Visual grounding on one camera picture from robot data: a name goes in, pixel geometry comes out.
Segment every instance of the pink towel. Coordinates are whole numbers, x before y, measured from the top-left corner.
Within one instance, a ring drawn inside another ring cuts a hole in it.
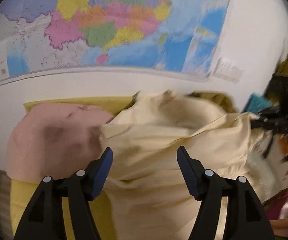
[[[14,128],[7,144],[11,179],[39,183],[69,177],[101,152],[99,127],[113,115],[99,106],[44,103]]]

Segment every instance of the beige fabric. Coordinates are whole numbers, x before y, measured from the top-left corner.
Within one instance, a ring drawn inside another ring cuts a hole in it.
[[[112,204],[118,240],[187,240],[200,203],[191,197],[176,161],[184,145],[192,158],[220,176],[246,176],[249,149],[262,136],[250,130],[251,114],[227,114],[204,99],[165,93],[139,94],[137,102],[101,127],[102,148],[111,147],[114,162],[104,186]],[[227,200],[216,239],[222,239]]]

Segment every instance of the colorful map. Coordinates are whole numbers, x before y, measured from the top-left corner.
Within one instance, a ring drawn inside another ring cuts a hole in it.
[[[4,0],[0,82],[129,66],[207,76],[230,0]]]

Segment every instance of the white wall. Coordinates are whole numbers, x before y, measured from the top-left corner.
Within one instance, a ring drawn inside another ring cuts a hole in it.
[[[7,139],[25,115],[28,101],[133,95],[138,90],[181,93],[218,90],[231,94],[242,109],[252,92],[263,93],[282,54],[288,50],[288,12],[283,0],[231,0],[214,62],[228,57],[245,70],[237,84],[211,77],[198,83],[135,73],[65,73],[0,86],[0,169],[5,168]]]

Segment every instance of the crumpled fabric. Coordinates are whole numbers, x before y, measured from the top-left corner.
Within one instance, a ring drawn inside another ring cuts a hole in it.
[[[114,116],[99,106],[43,103],[14,128],[7,144],[7,175],[40,183],[67,178],[100,153],[100,125]]]
[[[233,100],[231,97],[224,93],[218,92],[198,92],[194,91],[189,96],[196,98],[208,99],[219,106],[221,106],[228,113],[236,113],[236,109],[234,108]]]
[[[200,202],[189,194],[177,164],[181,145],[222,177],[245,176],[263,196],[245,165],[263,135],[261,129],[250,129],[252,118],[256,116],[226,113],[201,98],[139,93],[134,106],[101,126],[102,149],[111,147],[114,153],[104,191],[112,204],[117,239],[189,238]],[[216,240],[223,237],[226,211],[223,198]]]

